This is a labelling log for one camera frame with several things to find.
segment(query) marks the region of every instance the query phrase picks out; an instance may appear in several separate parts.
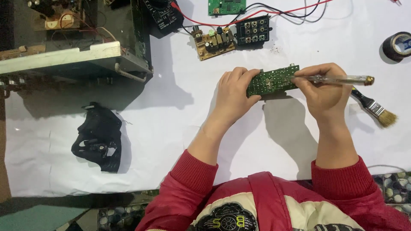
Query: red wire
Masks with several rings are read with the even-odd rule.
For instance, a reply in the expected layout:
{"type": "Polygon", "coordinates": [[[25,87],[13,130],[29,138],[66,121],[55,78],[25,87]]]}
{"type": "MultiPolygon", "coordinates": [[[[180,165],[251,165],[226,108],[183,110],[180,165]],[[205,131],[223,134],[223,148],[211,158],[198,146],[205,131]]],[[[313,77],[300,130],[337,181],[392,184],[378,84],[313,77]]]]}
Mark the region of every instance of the red wire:
{"type": "MultiPolygon", "coordinates": [[[[325,0],[325,1],[322,1],[322,2],[319,2],[319,3],[316,3],[316,4],[312,4],[312,5],[306,6],[306,7],[301,7],[301,8],[298,8],[298,9],[292,9],[292,10],[284,11],[284,13],[290,13],[290,12],[297,11],[297,10],[300,10],[300,9],[310,8],[310,7],[313,7],[313,6],[316,6],[316,5],[319,5],[319,4],[323,4],[323,3],[326,3],[326,2],[330,2],[330,1],[332,1],[332,0],[325,0]]],[[[233,24],[239,23],[239,22],[241,22],[241,21],[243,21],[243,20],[245,20],[245,19],[251,18],[252,16],[254,16],[254,15],[260,13],[260,12],[267,12],[267,13],[271,13],[271,14],[279,14],[279,13],[280,13],[280,12],[268,11],[268,10],[262,9],[262,10],[259,10],[259,11],[255,12],[255,13],[253,13],[253,14],[245,17],[245,18],[242,18],[242,19],[240,19],[240,20],[234,21],[234,22],[232,22],[232,23],[228,23],[228,24],[224,24],[224,25],[218,25],[218,24],[208,24],[208,23],[200,23],[200,22],[194,21],[194,20],[192,20],[191,18],[185,16],[185,15],[183,14],[183,12],[181,12],[180,8],[176,5],[175,2],[172,2],[172,3],[171,3],[171,6],[174,7],[174,8],[176,8],[186,19],[190,20],[191,22],[197,23],[197,24],[201,24],[201,25],[210,25],[210,26],[228,26],[228,25],[233,25],[233,24]]]]}

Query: multimeter probe wire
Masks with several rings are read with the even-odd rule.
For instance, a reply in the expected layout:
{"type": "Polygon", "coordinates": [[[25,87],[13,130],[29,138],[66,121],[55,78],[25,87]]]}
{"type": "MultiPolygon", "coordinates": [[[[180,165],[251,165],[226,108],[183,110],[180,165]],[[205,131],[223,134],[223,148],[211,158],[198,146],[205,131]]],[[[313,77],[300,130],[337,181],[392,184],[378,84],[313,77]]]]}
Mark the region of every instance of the multimeter probe wire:
{"type": "Polygon", "coordinates": [[[269,8],[269,9],[273,9],[273,10],[276,10],[276,11],[268,11],[268,10],[262,9],[262,10],[259,10],[259,11],[255,12],[255,13],[252,13],[251,15],[248,15],[247,17],[244,17],[244,18],[242,18],[242,19],[239,19],[239,20],[236,20],[236,21],[232,21],[232,22],[230,22],[230,23],[228,23],[228,24],[221,24],[221,25],[219,25],[219,24],[210,24],[210,23],[197,22],[197,21],[195,21],[195,20],[187,17],[187,16],[181,11],[181,9],[177,6],[177,4],[176,4],[175,2],[172,2],[172,3],[171,3],[171,6],[174,7],[175,9],[177,9],[187,20],[189,20],[189,21],[191,21],[191,22],[193,22],[193,23],[197,23],[197,24],[200,24],[200,25],[221,26],[221,27],[223,27],[223,26],[229,26],[229,25],[233,25],[233,24],[239,23],[239,22],[241,22],[241,21],[243,21],[243,20],[245,20],[245,19],[251,18],[252,16],[254,16],[254,15],[258,14],[258,13],[261,13],[261,12],[266,12],[266,13],[269,13],[269,14],[286,14],[287,16],[291,16],[291,17],[294,17],[294,18],[304,18],[304,17],[307,17],[308,15],[312,14],[314,11],[312,11],[312,12],[309,13],[308,15],[303,15],[303,16],[294,16],[294,15],[290,15],[290,14],[287,14],[287,13],[291,13],[291,12],[294,12],[294,11],[298,11],[298,10],[306,9],[306,8],[310,8],[310,7],[317,7],[319,4],[323,4],[323,3],[326,3],[326,2],[330,2],[330,1],[333,1],[333,0],[325,0],[325,1],[318,2],[318,3],[315,3],[315,4],[309,5],[309,6],[305,6],[305,7],[301,7],[301,8],[297,8],[297,9],[292,9],[292,10],[288,10],[288,11],[279,11],[279,10],[273,8],[273,7],[270,7],[270,6],[265,5],[265,4],[262,4],[262,3],[254,3],[255,5],[260,4],[260,5],[263,6],[263,7],[267,7],[267,8],[269,8]]]}

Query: table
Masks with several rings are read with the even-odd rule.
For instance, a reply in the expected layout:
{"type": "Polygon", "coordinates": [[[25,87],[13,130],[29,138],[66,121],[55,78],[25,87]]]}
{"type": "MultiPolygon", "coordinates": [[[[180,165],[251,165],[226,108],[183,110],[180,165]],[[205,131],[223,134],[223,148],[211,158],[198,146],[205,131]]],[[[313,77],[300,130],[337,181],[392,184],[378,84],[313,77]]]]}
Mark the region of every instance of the table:
{"type": "MultiPolygon", "coordinates": [[[[233,18],[208,17],[206,1],[195,2],[178,1],[181,10],[198,21],[226,23],[233,18]]],[[[304,4],[261,2],[282,10],[304,4]]],[[[315,2],[308,0],[307,5],[315,2]]],[[[270,21],[271,40],[263,49],[233,51],[203,62],[197,58],[193,38],[185,32],[162,39],[151,37],[155,74],[146,85],[120,81],[111,88],[12,93],[6,100],[5,160],[11,193],[64,196],[158,188],[213,108],[216,84],[224,71],[236,66],[268,71],[290,63],[307,67],[335,62],[348,74],[374,76],[372,87],[358,89],[396,113],[399,121],[381,129],[350,99],[346,120],[357,152],[368,166],[375,166],[370,168],[372,174],[396,172],[396,168],[410,171],[411,108],[407,106],[406,86],[411,84],[407,76],[411,60],[393,64],[381,56],[380,47],[387,37],[411,30],[411,3],[402,4],[334,0],[315,23],[275,16],[270,21]],[[80,107],[90,101],[116,110],[128,122],[122,126],[119,174],[102,173],[96,164],[70,152],[76,129],[85,120],[80,107]]],[[[323,10],[324,5],[320,5],[307,20],[318,19],[323,10]]],[[[260,101],[224,136],[215,184],[260,171],[287,180],[309,179],[318,136],[300,90],[260,101]]]]}

